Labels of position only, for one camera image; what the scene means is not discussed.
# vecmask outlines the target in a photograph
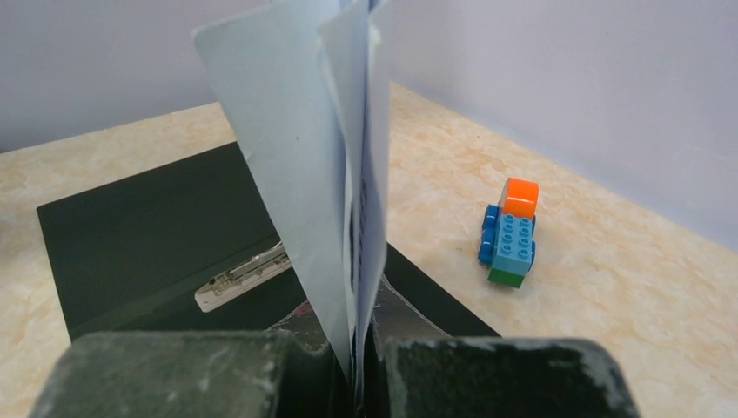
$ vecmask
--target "white wall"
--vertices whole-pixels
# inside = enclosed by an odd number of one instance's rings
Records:
[[[401,2],[401,83],[738,247],[738,2]]]
[[[265,3],[0,2],[0,152],[215,101],[192,30]]]

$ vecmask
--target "toy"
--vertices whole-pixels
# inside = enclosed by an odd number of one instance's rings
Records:
[[[533,267],[538,193],[533,182],[507,179],[498,205],[487,206],[478,258],[490,267],[488,280],[520,288]]]

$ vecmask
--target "marble surface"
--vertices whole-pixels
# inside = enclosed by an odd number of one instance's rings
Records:
[[[217,104],[0,154],[0,416],[25,416],[69,339],[36,207],[232,142]],[[738,256],[401,87],[389,240],[505,336],[598,341],[643,416],[738,416]],[[540,184],[520,290],[486,282],[480,221]]]

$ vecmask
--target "clipboard clip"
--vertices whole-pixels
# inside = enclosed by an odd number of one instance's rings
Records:
[[[290,258],[280,241],[250,260],[211,277],[195,292],[195,301],[204,313],[212,312],[291,268]]]

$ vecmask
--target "white paper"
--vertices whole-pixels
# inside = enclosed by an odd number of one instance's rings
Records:
[[[266,209],[359,399],[386,261],[390,4],[279,0],[195,36]]]
[[[322,80],[318,27],[336,0],[289,0],[199,30],[210,85],[346,376],[343,140]]]

